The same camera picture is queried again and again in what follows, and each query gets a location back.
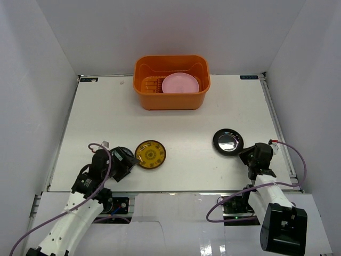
black label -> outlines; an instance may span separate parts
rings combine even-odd
[[[258,76],[240,76],[241,80],[258,80]]]
[[[97,77],[93,77],[93,78],[91,78],[91,77],[87,77],[87,78],[81,78],[80,80],[79,80],[80,82],[97,82],[98,81],[98,78]]]

gray wall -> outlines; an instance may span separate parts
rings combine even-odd
[[[268,70],[305,0],[37,0],[77,74],[199,54],[213,74]]]
[[[341,3],[307,0],[269,73],[270,93],[286,140],[307,161],[329,242],[341,255]],[[302,164],[292,154],[296,171]]]
[[[0,35],[0,254],[8,255],[27,230],[77,77],[35,0],[0,0]]]

orange container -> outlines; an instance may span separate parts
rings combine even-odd
[[[193,76],[199,92],[163,93],[163,80],[177,72]],[[147,110],[197,109],[210,86],[208,64],[197,55],[145,56],[136,62],[133,84],[141,106]]]

black plate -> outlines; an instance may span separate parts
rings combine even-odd
[[[221,129],[213,136],[213,145],[224,156],[237,156],[244,147],[242,136],[232,129]]]

orange plastic bin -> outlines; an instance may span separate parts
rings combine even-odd
[[[193,76],[199,92],[163,93],[163,80],[177,72]],[[147,110],[197,109],[210,86],[208,64],[197,55],[145,56],[136,62],[133,84],[141,106]]]

